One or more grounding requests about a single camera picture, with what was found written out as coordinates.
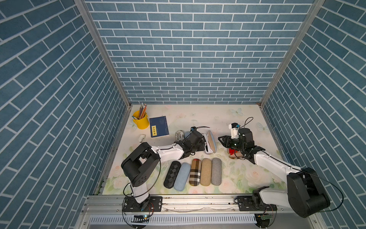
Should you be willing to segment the flag pattern glasses case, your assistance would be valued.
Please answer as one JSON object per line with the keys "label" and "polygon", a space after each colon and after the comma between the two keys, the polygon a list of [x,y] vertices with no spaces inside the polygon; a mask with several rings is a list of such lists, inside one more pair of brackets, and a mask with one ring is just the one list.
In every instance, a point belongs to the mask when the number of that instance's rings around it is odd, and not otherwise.
{"label": "flag pattern glasses case", "polygon": [[182,141],[185,139],[185,132],[183,130],[178,130],[175,133],[176,141]]}

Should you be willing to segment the light blue case white sunglasses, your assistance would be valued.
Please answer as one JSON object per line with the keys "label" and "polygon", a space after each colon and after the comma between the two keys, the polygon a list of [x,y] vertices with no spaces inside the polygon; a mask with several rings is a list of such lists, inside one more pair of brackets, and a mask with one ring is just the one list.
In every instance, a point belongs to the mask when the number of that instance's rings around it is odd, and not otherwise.
{"label": "light blue case white sunglasses", "polygon": [[209,147],[211,149],[211,154],[214,154],[217,152],[217,146],[216,146],[214,136],[211,131],[208,131],[206,134],[207,134],[207,138],[208,138]]}

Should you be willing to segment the light blue denim case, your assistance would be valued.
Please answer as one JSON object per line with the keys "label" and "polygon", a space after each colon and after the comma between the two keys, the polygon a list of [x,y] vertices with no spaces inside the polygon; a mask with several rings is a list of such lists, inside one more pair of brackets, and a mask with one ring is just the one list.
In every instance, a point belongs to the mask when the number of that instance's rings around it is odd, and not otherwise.
{"label": "light blue denim case", "polygon": [[183,191],[190,175],[191,165],[183,163],[180,167],[178,175],[174,183],[174,189],[176,191]]}

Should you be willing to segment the grey case tortoise sunglasses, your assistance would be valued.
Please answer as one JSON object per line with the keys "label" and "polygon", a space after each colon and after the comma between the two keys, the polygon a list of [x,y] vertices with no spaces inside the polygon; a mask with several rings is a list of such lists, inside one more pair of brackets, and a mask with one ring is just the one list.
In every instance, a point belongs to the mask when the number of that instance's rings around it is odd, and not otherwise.
{"label": "grey case tortoise sunglasses", "polygon": [[211,183],[215,186],[222,183],[222,161],[219,158],[212,159]]}

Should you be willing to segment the plaid beige glasses case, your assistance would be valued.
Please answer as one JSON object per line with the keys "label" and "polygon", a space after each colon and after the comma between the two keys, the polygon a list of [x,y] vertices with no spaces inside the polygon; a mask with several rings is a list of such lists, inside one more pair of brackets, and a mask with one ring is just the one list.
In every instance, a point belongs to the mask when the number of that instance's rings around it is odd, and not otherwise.
{"label": "plaid beige glasses case", "polygon": [[201,179],[201,166],[202,161],[200,159],[194,159],[191,164],[190,174],[189,174],[189,184],[191,186],[198,186]]}

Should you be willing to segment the beige case purple glasses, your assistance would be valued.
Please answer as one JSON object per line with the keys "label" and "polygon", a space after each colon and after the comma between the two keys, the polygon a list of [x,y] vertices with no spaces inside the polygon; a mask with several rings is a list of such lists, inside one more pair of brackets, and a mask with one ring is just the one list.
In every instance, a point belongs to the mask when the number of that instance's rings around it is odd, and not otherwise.
{"label": "beige case purple glasses", "polygon": [[200,184],[205,187],[209,186],[211,184],[211,175],[212,175],[212,161],[208,158],[204,158],[202,160],[201,165]]}

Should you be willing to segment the black glasses case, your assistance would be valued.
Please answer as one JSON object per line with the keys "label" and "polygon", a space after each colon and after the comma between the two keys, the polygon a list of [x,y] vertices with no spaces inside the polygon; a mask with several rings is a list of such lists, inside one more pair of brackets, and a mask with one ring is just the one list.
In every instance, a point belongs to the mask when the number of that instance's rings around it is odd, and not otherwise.
{"label": "black glasses case", "polygon": [[179,161],[173,161],[168,169],[167,175],[164,180],[164,187],[171,189],[174,186],[177,175],[181,168],[181,163]]}

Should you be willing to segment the blue case yellow glasses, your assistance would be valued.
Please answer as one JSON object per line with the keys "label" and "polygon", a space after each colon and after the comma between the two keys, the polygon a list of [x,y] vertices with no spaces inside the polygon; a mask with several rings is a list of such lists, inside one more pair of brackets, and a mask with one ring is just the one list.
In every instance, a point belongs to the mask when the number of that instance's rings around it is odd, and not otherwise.
{"label": "blue case yellow glasses", "polygon": [[188,137],[190,135],[190,133],[191,133],[190,131],[186,131],[185,132],[185,138]]}

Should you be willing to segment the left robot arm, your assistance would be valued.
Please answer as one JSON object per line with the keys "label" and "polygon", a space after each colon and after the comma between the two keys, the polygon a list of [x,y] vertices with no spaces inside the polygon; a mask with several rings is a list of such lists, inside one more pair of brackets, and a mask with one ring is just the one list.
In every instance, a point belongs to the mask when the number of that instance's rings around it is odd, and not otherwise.
{"label": "left robot arm", "polygon": [[150,198],[146,181],[157,165],[170,160],[180,160],[192,156],[197,151],[210,149],[209,134],[200,133],[196,127],[183,140],[162,147],[141,143],[121,164],[132,188],[132,197],[137,204],[145,204]]}

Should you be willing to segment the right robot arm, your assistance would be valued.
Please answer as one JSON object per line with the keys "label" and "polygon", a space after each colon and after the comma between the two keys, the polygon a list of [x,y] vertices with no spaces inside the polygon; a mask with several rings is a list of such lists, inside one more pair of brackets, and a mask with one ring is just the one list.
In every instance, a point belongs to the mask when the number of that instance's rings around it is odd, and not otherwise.
{"label": "right robot arm", "polygon": [[230,136],[220,136],[218,140],[223,147],[237,150],[243,159],[265,168],[287,185],[285,190],[268,186],[254,190],[254,208],[260,210],[267,205],[283,206],[306,218],[330,206],[326,189],[312,168],[302,169],[272,156],[263,147],[255,145],[250,129],[233,127]]}

